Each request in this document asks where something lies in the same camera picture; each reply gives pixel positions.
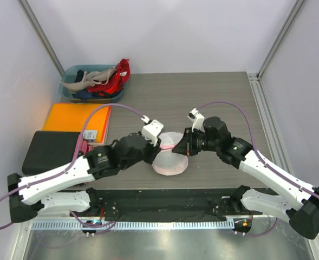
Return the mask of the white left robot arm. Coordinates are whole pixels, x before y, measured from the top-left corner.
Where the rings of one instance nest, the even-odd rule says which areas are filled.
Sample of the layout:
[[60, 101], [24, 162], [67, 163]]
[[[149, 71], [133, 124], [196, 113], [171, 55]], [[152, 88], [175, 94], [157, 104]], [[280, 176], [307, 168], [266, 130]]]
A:
[[46, 209], [45, 197], [68, 187], [117, 175], [143, 161], [152, 164], [160, 152], [159, 134], [131, 133], [110, 145], [98, 146], [70, 164], [41, 174], [7, 177], [10, 219], [22, 223]]

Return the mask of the white mesh laundry bag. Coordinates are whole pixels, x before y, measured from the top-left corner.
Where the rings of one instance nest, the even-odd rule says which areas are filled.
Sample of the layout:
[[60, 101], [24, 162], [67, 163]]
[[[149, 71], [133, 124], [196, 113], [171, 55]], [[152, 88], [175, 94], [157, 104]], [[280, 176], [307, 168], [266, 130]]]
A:
[[152, 167], [156, 173], [163, 176], [174, 176], [183, 173], [188, 167], [188, 157], [172, 152], [172, 149], [182, 139], [183, 134], [178, 132], [165, 132], [161, 139], [161, 151], [155, 157]]

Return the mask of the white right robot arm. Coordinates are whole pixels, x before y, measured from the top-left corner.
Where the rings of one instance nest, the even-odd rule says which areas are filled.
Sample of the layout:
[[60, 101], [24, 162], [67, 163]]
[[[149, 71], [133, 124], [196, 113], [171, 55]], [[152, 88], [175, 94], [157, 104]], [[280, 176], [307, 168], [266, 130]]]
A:
[[295, 178], [281, 169], [242, 138], [232, 137], [225, 122], [217, 116], [204, 118], [190, 112], [192, 127], [185, 128], [173, 153], [189, 157], [201, 151], [215, 152], [224, 163], [260, 180], [276, 195], [240, 186], [231, 196], [233, 212], [257, 211], [287, 223], [301, 236], [315, 239], [319, 234], [319, 185]]

